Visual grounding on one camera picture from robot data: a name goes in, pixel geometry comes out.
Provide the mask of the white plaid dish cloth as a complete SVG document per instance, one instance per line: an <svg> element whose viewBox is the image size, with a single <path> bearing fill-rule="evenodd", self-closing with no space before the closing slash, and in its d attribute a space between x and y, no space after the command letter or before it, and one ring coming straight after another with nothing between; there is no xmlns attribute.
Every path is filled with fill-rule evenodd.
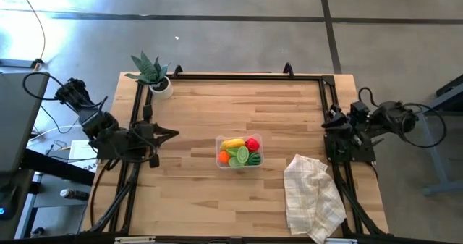
<svg viewBox="0 0 463 244"><path fill-rule="evenodd" d="M334 180L323 162L299 154L284 170L286 222L292 235L325 241L347 218Z"/></svg>

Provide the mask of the black box with lit display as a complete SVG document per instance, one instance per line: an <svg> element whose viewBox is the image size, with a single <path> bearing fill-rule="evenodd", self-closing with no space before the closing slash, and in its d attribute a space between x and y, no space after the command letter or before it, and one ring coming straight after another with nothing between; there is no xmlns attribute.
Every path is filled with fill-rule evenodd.
<svg viewBox="0 0 463 244"><path fill-rule="evenodd" d="M0 240L14 238L33 175L30 169L0 174Z"/></svg>

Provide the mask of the green plant in white pot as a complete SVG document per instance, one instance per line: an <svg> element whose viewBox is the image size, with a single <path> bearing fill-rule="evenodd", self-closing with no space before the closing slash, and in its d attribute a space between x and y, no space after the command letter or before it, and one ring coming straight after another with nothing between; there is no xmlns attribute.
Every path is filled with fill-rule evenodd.
<svg viewBox="0 0 463 244"><path fill-rule="evenodd" d="M168 64L160 65L158 57L152 62L143 51L140 52L140 57L131 56L131 59L139 73L127 73L126 77L148 86L153 97L158 100L166 100L173 95L173 85L167 77Z"/></svg>

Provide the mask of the black metal table frame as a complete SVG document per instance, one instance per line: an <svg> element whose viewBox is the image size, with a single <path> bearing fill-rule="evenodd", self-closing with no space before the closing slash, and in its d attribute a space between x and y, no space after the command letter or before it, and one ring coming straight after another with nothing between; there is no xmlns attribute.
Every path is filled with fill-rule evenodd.
<svg viewBox="0 0 463 244"><path fill-rule="evenodd" d="M308 244L286 224L284 170L296 154L326 160L321 127L333 102L347 110L357 91L351 75L180 72L173 95L119 76L111 113L121 125L153 107L153 122L179 131L159 149L160 166L142 164L132 192L105 233L154 236L156 243L230 241ZM259 134L264 162L221 169L216 138Z"/></svg>

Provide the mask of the yellow toy banana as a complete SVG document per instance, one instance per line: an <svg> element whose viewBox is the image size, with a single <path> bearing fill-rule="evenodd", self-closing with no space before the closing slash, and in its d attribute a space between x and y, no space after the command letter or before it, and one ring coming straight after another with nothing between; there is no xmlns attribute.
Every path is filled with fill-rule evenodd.
<svg viewBox="0 0 463 244"><path fill-rule="evenodd" d="M245 140L242 138L234 138L230 140L224 140L221 143L220 149L225 151L228 148L239 148L241 146L245 146Z"/></svg>

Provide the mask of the dark bottle with white cap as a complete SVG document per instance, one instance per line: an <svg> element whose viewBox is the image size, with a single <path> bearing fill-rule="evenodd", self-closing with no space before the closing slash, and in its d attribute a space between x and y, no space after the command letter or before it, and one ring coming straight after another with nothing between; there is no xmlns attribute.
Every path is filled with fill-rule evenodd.
<svg viewBox="0 0 463 244"><path fill-rule="evenodd" d="M89 193L73 190L73 189L63 189L60 191L60 196L67 199L75 199L79 201L87 201L90 197Z"/></svg>

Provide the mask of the white printed paper sheet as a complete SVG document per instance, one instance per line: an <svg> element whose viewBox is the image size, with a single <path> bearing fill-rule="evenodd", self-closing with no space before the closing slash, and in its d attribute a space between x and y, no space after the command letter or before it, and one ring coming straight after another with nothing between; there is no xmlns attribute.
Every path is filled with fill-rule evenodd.
<svg viewBox="0 0 463 244"><path fill-rule="evenodd" d="M69 152L69 164L95 173L97 169L97 152L87 140L73 140Z"/></svg>

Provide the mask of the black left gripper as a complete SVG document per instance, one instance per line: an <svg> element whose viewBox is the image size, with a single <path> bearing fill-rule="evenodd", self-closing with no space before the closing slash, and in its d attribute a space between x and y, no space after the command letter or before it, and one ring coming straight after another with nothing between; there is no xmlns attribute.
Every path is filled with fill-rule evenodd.
<svg viewBox="0 0 463 244"><path fill-rule="evenodd" d="M172 139L173 134L179 134L177 130L171 130L160 126L158 123L134 123L131 125L132 131L132 146L134 148L141 147L154 147L157 148L157 144L162 144L165 141Z"/></svg>

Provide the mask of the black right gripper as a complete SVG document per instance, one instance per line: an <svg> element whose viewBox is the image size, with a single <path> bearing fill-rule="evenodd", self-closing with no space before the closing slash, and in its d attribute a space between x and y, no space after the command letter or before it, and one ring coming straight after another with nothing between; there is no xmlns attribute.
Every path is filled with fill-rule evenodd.
<svg viewBox="0 0 463 244"><path fill-rule="evenodd" d="M341 117L334 117L327 122L324 122L321 127L324 129L338 129L339 128L339 136L341 138L353 138L356 130L355 126L357 121L352 113L342 113L342 109L339 105L331 105L328 110L329 116L335 116L336 114L340 114Z"/></svg>

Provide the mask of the clear plastic container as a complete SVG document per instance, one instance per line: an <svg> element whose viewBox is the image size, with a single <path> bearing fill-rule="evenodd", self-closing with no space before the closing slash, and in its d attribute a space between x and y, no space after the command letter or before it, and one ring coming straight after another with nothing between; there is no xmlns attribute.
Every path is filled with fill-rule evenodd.
<svg viewBox="0 0 463 244"><path fill-rule="evenodd" d="M254 151L254 152L258 152L260 155L261 155L261 164L260 165L257 165L257 166L249 166L247 165L247 162L244 164L243 167L230 167L229 164L222 164L219 160L218 160L218 155L219 153L222 151L220 149L220 146L221 146L221 143L224 141L224 140L230 140L230 139L234 139L234 138L242 138L245 140L248 139L248 138L254 138L256 140L259 141L260 143L260 148L258 151ZM246 168L257 168L257 167L260 167L263 162L264 162L264 154L263 154L263 140L261 138L261 136L259 134L253 134L253 135L248 135L248 136L244 136L244 137L234 137L234 138L226 138L224 136L218 136L216 138L216 164L219 168L221 169L246 169Z"/></svg>

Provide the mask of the white label strip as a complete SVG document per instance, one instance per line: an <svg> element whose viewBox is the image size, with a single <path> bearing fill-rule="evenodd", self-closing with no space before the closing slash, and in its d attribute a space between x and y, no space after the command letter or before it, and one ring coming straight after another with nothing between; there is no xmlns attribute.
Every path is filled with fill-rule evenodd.
<svg viewBox="0 0 463 244"><path fill-rule="evenodd" d="M154 236L116 237L114 244L153 244L155 241Z"/></svg>

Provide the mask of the grey metal table leg frame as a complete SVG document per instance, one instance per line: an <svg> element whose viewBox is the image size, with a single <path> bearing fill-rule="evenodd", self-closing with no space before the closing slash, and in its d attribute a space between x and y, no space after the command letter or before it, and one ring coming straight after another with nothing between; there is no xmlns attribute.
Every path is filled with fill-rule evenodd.
<svg viewBox="0 0 463 244"><path fill-rule="evenodd" d="M436 170L439 183L424 187L424 195L435 193L447 193L451 191L463 190L463 180L450 181L447 175L448 165L438 152L437 146L441 144L449 131L449 125L445 123L444 117L463 117L463 74L436 91L436 97L428 105L409 103L409 105L424 107L417 113L417 126L424 132L424 139L428 143L424 146L409 143L418 148L427 149L433 165ZM440 139L436 140L428 124L428 117L435 116L439 118L443 125L443 134Z"/></svg>

